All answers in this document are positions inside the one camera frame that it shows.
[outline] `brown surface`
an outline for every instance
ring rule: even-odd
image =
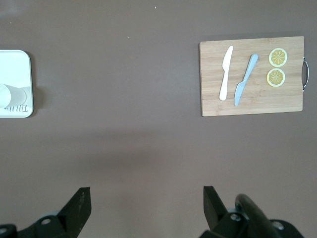
[[[223,78],[222,61],[229,46],[233,46],[228,78],[228,94],[225,101],[219,99]],[[285,82],[271,87],[266,81],[267,73],[274,68],[269,53],[283,48],[288,55],[285,65]],[[259,59],[246,83],[238,106],[234,94],[244,77],[250,56]],[[304,37],[280,37],[200,43],[202,115],[223,116],[259,113],[297,112],[303,109],[302,66]]]
[[[317,2],[2,0],[0,47],[31,56],[35,111],[1,119],[0,222],[90,186],[80,238],[197,238],[203,186],[316,236]],[[201,116],[199,43],[305,36],[303,111]]]

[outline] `white tray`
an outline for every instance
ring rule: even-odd
[[[0,109],[0,118],[27,118],[33,112],[31,61],[20,50],[0,50],[0,83],[22,88],[26,101],[22,105]]]

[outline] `knife handle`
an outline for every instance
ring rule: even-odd
[[[259,58],[258,54],[251,55],[250,60],[249,60],[249,64],[248,64],[248,67],[247,67],[247,70],[246,70],[246,73],[244,75],[242,82],[245,82],[248,80],[254,66],[256,65],[256,62],[258,61],[258,58]]]
[[[227,98],[227,89],[228,89],[228,75],[229,71],[225,71],[223,74],[222,85],[220,88],[219,99],[224,101]]]

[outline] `cutting board handle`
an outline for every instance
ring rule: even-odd
[[[306,86],[307,86],[308,79],[309,79],[309,66],[308,66],[308,63],[306,61],[305,56],[304,56],[304,61],[303,61],[303,68],[304,68],[304,72],[305,72],[305,78],[303,78],[303,75],[302,75],[303,91],[304,91]]]

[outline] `plastic knife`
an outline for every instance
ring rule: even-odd
[[[223,80],[222,85],[220,88],[220,94],[219,99],[224,101],[227,98],[227,88],[228,88],[228,75],[229,75],[229,67],[230,67],[230,61],[232,56],[233,46],[230,46],[224,55],[223,62],[222,62],[222,68],[224,71],[223,74]]]
[[[234,105],[235,106],[239,105],[239,101],[240,101],[244,86],[246,85],[248,78],[249,78],[254,66],[256,65],[256,62],[258,61],[258,58],[259,58],[258,54],[252,54],[250,57],[249,64],[248,64],[246,73],[244,75],[244,78],[237,85],[237,88],[236,88],[236,93],[234,95]]]

